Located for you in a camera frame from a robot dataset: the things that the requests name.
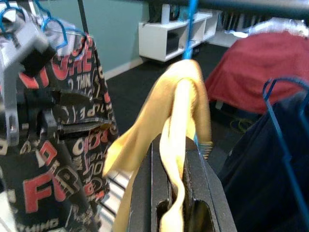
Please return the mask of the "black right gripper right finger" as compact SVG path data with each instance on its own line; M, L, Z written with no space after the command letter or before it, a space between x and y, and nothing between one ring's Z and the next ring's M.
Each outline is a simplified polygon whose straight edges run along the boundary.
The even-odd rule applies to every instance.
M183 182L186 232L237 231L219 178L189 138L186 138Z

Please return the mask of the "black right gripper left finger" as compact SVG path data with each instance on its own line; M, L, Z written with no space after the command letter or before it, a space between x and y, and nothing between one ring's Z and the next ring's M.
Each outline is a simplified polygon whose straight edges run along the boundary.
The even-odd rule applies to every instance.
M150 144L132 187L129 232L157 232L171 201L171 186L159 154L160 136Z

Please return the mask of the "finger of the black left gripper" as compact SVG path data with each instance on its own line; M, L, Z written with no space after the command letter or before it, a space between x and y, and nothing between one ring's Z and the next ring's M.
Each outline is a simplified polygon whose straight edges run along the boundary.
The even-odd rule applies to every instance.
M91 131L96 128L109 128L112 125L111 120L107 119L85 119L78 123L63 124L60 123L57 126L57 132L60 135L80 133L85 131Z

